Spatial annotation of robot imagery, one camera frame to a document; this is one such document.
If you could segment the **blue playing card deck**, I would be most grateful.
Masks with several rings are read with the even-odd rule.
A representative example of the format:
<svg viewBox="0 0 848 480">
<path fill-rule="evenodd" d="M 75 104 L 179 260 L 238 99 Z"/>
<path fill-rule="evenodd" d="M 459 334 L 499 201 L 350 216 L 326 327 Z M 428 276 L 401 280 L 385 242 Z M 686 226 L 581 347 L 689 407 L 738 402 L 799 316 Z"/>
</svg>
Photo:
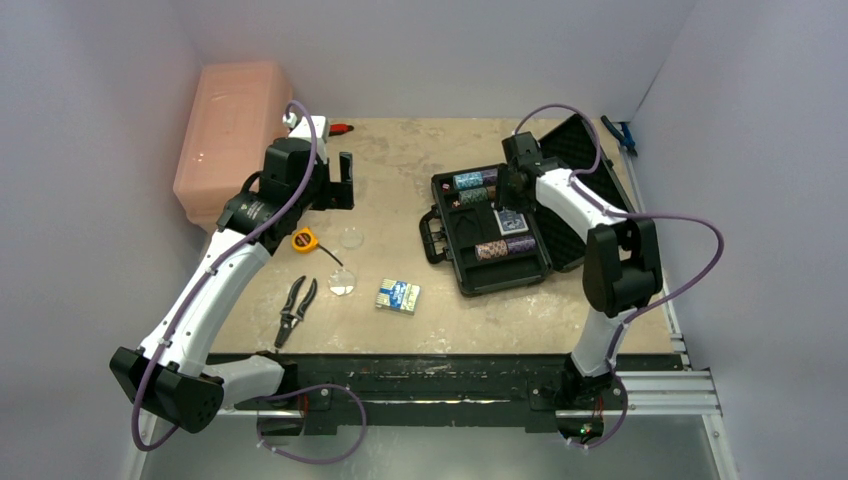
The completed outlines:
<svg viewBox="0 0 848 480">
<path fill-rule="evenodd" d="M 527 233 L 530 230 L 525 216 L 521 213 L 503 209 L 494 210 L 496 225 L 502 236 Z"/>
</svg>

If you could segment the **black poker set case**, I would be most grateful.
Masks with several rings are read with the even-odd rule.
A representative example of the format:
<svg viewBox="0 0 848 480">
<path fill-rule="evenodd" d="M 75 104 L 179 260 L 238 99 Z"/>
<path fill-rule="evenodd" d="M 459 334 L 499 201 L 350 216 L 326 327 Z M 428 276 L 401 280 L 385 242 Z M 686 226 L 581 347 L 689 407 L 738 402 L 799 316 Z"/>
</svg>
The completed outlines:
<svg viewBox="0 0 848 480">
<path fill-rule="evenodd" d="M 554 272 L 568 272 L 583 263 L 585 244 L 563 220 L 551 210 L 538 207 L 523 214 L 530 230 L 527 233 L 502 236 L 496 225 L 494 201 L 452 208 L 458 193 L 452 183 L 454 175 L 497 168 L 495 164 L 454 172 L 437 173 L 430 179 L 434 204 L 419 222 L 419 231 L 427 260 L 431 264 L 452 264 L 462 294 L 477 296 L 542 282 Z M 444 192 L 442 184 L 451 190 Z M 505 238 L 531 235 L 537 248 L 531 252 L 504 258 L 478 261 L 474 246 Z"/>
</svg>

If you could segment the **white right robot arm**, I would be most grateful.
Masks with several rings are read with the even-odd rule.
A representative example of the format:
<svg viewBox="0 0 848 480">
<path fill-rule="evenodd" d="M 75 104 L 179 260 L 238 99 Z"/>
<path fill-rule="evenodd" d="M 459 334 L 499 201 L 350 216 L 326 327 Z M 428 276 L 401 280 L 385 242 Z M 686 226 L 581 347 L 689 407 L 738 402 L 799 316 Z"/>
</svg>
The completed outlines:
<svg viewBox="0 0 848 480">
<path fill-rule="evenodd" d="M 662 289 L 657 229 L 591 191 L 563 160 L 545 156 L 531 133 L 515 133 L 501 145 L 497 206 L 521 213 L 544 207 L 585 245 L 582 288 L 590 310 L 559 388 L 569 404 L 584 407 L 612 382 L 633 315 Z"/>
</svg>

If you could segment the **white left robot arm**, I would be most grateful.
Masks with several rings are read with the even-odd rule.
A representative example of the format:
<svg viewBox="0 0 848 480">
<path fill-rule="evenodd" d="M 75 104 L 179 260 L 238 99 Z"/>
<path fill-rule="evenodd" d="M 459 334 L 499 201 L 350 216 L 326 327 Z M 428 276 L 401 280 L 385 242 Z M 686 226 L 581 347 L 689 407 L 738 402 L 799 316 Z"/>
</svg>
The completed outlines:
<svg viewBox="0 0 848 480">
<path fill-rule="evenodd" d="M 298 382 L 270 353 L 210 365 L 210 349 L 252 278 L 292 235 L 308 210 L 354 206 L 354 157 L 339 155 L 340 178 L 315 143 L 279 138 L 261 170 L 226 202 L 206 256 L 178 300 L 134 348 L 120 347 L 109 368 L 133 404 L 133 417 L 150 413 L 189 433 L 205 429 L 223 407 L 262 398 L 284 409 Z"/>
</svg>

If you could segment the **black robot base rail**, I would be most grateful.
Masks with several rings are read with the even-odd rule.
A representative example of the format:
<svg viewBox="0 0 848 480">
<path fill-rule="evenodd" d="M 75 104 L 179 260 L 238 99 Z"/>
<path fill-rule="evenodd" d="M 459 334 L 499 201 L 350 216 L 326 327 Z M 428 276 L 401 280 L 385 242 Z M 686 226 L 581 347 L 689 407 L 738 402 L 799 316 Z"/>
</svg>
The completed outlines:
<svg viewBox="0 0 848 480">
<path fill-rule="evenodd" d="M 616 375 L 581 380 L 564 355 L 259 355 L 280 379 L 236 400 L 245 354 L 211 354 L 198 379 L 159 369 L 146 411 L 197 433 L 219 414 L 271 417 L 270 433 L 341 426 L 509 427 L 592 442 L 622 415 L 710 415 L 720 410 L 709 373 L 675 355 L 628 354 Z"/>
</svg>

